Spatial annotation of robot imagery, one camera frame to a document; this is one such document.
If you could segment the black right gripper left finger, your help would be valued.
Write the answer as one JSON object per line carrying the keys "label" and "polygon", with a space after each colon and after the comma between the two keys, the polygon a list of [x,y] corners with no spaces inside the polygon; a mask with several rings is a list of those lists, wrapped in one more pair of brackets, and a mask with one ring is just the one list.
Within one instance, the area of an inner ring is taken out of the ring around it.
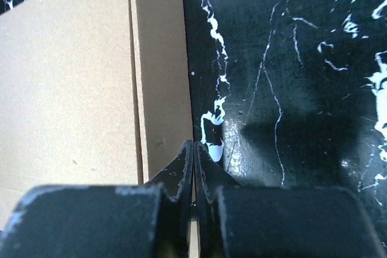
{"label": "black right gripper left finger", "polygon": [[42,185],[16,204],[2,257],[187,257],[194,143],[143,185]]}

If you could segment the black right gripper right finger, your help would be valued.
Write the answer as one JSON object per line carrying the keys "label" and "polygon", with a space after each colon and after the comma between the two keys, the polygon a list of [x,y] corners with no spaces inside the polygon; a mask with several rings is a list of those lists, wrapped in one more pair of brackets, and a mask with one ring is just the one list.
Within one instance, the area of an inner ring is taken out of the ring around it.
{"label": "black right gripper right finger", "polygon": [[356,197],[341,187],[239,184],[193,145],[200,257],[385,257]]}

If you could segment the brown cardboard box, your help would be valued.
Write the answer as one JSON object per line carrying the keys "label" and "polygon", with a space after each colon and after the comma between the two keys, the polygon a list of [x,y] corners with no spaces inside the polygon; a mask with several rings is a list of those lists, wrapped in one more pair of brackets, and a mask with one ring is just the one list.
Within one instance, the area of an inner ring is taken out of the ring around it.
{"label": "brown cardboard box", "polygon": [[192,138],[183,0],[1,0],[1,233],[42,185],[143,185]]}

